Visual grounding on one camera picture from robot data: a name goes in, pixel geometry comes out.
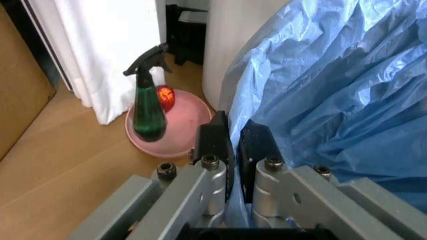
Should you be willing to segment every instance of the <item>spray bottle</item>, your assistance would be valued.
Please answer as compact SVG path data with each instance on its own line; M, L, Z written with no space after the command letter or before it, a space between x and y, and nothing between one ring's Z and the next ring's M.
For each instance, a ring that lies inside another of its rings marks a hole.
M153 82L150 69L162 67L171 72L165 62L166 43L153 47L147 51L123 72L125 76L136 74L136 95L133 117L135 132L146 142L160 140L166 132L168 122L160 104L157 89Z

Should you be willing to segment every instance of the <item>pink plate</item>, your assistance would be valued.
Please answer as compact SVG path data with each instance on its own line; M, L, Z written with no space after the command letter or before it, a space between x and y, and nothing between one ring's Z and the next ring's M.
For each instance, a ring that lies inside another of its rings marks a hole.
M186 91L175 90L175 99L175 106L166 114L166 133L156 142L145 142L136 134L134 107L127 112L127 136L139 150L167 159L184 156L194 148L197 128L211 121L211 111L200 98Z

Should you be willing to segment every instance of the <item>cardboard box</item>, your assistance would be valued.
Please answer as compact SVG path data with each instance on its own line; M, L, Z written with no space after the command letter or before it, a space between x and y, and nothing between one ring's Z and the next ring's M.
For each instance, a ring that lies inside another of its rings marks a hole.
M55 94L0 4L0 160Z

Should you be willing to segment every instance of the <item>red fruit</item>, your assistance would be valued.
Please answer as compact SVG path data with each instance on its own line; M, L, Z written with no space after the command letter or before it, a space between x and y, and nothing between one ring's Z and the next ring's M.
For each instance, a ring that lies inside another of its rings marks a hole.
M157 87L157 95L163 110L167 113L175 106L175 92L172 87L163 85Z

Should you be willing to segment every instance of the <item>blue plastic bag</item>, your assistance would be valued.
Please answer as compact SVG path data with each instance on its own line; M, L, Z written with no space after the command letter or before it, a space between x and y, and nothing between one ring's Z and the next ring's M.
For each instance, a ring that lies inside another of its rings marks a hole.
M253 120L270 128L289 166L370 177L427 212L426 16L426 0L284 6L224 79L233 146Z

